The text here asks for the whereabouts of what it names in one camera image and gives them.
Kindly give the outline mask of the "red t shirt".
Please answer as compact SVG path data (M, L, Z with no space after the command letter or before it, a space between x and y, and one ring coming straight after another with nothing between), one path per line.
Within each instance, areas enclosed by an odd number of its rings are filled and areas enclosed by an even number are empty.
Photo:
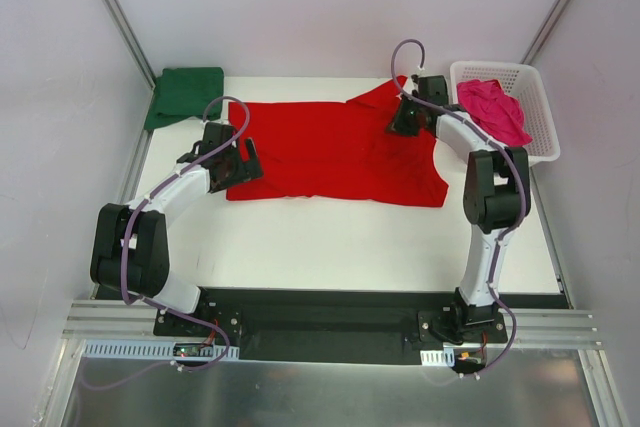
M387 130L399 105L392 80L342 102L231 104L229 121L253 140L263 175L228 189L227 200L317 196L442 207L448 185L435 167L434 136Z

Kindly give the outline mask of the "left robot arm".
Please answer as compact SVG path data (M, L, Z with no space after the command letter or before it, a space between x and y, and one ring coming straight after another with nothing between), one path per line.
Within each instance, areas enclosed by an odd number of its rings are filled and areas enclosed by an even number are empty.
M263 176L252 138L241 129L208 122L203 138L178 158L173 171L147 193L99 212L91 280L131 301L149 299L178 311L177 324L192 336L205 333L212 313L203 289L171 271L168 230L208 194Z

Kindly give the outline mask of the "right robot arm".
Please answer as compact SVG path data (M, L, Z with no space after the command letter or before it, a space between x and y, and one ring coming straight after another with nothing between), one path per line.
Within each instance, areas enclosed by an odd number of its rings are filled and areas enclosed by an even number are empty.
M460 345L499 318L506 248L531 208L528 154L494 139L461 105L448 105L444 77L414 74L411 81L411 91L394 82L400 104L387 131L405 137L428 131L466 161L463 211L472 227L467 264L450 308L429 322L436 339Z

